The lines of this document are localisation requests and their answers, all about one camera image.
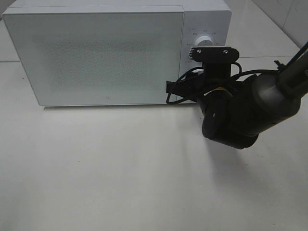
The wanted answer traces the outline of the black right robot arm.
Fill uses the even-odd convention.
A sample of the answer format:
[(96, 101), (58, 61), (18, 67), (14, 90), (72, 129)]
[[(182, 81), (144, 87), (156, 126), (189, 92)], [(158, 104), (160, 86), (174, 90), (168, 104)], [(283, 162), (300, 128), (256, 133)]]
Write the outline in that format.
[(203, 114), (205, 138), (244, 149), (260, 133), (294, 116), (308, 92), (308, 47), (304, 45), (277, 69), (239, 70), (239, 52), (227, 46), (193, 46), (189, 56), (200, 67), (188, 70), (175, 82), (166, 82), (168, 96), (178, 103), (192, 101)]

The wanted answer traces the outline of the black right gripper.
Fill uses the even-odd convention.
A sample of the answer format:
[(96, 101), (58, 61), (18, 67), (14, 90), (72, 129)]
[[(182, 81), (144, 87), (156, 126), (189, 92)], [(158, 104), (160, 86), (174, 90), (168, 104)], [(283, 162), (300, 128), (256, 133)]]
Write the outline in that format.
[(166, 81), (166, 93), (173, 93), (183, 99), (195, 100), (197, 93), (204, 94), (220, 87), (231, 77), (231, 64), (202, 63), (176, 82)]

